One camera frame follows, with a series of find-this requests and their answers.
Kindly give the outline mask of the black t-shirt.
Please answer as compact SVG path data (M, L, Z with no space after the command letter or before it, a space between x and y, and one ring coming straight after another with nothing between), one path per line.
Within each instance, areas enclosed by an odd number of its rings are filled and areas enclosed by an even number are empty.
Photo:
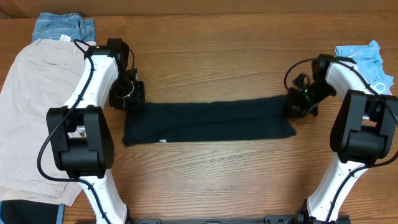
M123 144L282 139L296 131L284 95L211 103L144 103L127 110Z

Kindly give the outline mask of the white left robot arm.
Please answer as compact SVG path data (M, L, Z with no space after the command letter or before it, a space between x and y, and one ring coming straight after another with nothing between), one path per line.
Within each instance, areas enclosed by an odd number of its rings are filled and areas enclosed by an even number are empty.
M75 182L85 192L96 223L132 223L121 200L111 168L114 143L104 117L104 106L117 110L145 101L128 44L110 39L106 45L88 45L83 51L85 70L75 91L46 115L49 136L37 158L39 173L47 180Z

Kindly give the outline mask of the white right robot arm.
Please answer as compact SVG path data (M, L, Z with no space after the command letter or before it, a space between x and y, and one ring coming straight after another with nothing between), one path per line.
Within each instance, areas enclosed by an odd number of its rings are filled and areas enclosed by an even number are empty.
M320 54L308 61L313 77L301 73L287 89L286 118L317 116L318 105L328 96L343 102L330 133L330 165L291 222L350 223L339 211L356 181L369 169L397 159L384 160L397 127L397 97L372 87L351 58Z

